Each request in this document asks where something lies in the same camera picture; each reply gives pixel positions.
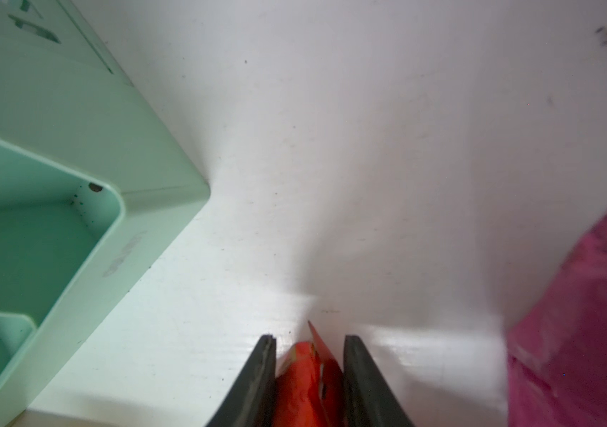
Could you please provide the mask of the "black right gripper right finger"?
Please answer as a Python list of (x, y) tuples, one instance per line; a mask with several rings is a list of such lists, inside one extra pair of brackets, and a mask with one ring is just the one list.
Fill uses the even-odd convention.
[(360, 336), (344, 338), (344, 407), (351, 427), (413, 427)]

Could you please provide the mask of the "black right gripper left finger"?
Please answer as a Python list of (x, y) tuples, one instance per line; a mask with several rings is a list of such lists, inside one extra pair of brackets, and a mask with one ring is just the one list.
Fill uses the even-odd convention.
[(277, 341), (264, 334), (207, 427), (267, 427), (276, 400)]

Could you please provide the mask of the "pink tea bag packet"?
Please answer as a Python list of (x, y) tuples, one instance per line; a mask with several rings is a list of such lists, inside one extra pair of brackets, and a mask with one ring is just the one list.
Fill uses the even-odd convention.
[(511, 426), (607, 426), (607, 213), (506, 335)]

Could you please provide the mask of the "red foil tea bag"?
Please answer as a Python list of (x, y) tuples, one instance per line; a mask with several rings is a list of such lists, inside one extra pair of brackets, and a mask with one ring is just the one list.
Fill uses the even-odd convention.
[(317, 329), (293, 344), (276, 376), (273, 426), (344, 426), (344, 374)]

